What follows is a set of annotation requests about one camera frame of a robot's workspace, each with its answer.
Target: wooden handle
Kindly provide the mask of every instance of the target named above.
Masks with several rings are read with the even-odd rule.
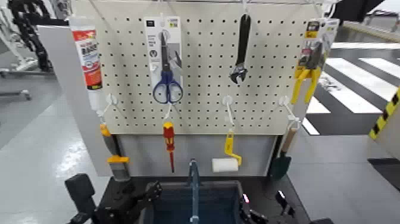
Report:
[[[295,136],[297,132],[297,129],[295,128],[290,128],[289,132],[287,133],[287,137],[285,139],[285,142],[282,145],[282,152],[286,153],[289,149],[290,143],[292,143],[293,137]]]

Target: label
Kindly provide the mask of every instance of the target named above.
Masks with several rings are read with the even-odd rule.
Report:
[[[75,30],[72,33],[85,75],[87,89],[101,89],[100,56],[96,41],[96,30]]]
[[[167,44],[167,54],[174,79],[182,85],[182,32],[180,28],[180,17],[144,17],[147,52],[151,85],[153,88],[161,80],[161,33]]]
[[[307,26],[307,31],[305,32],[306,38],[317,38],[318,31],[320,30],[319,21],[310,21]]]

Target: pegboard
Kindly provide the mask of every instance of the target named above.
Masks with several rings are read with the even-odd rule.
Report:
[[[281,135],[287,111],[278,106],[291,96],[293,73],[311,4],[248,4],[252,18],[241,85],[228,77],[236,62],[242,4],[151,1],[75,2],[78,14],[94,17],[102,54],[105,93],[120,101],[105,119],[112,133],[161,134],[168,105],[155,102],[149,77],[142,19],[178,15],[182,27],[183,99],[173,106],[176,134],[226,134],[222,98],[230,95],[237,134]]]

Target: crosswalk marking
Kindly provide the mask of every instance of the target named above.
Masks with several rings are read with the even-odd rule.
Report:
[[[381,113],[373,104],[347,88],[326,72],[322,72],[319,82],[324,89],[353,113]]]
[[[303,127],[310,135],[319,135],[320,133],[315,129],[315,127],[310,123],[310,121],[304,117],[303,119]]]
[[[330,111],[315,97],[311,98],[307,114],[330,114]]]
[[[382,58],[360,58],[361,61],[368,63],[382,71],[391,74],[397,78],[400,78],[400,66],[391,63],[390,61],[386,61]]]
[[[354,43],[337,42],[332,49],[400,49],[400,43]]]
[[[387,101],[390,101],[393,94],[397,91],[396,86],[353,65],[343,58],[328,58],[326,63]]]

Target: red and yellow screwdriver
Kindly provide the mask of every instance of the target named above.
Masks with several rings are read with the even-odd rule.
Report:
[[[164,128],[164,138],[165,138],[165,143],[167,144],[167,151],[170,153],[170,163],[171,163],[171,170],[174,173],[175,172],[175,167],[174,167],[174,125],[172,122],[165,122],[163,125]]]

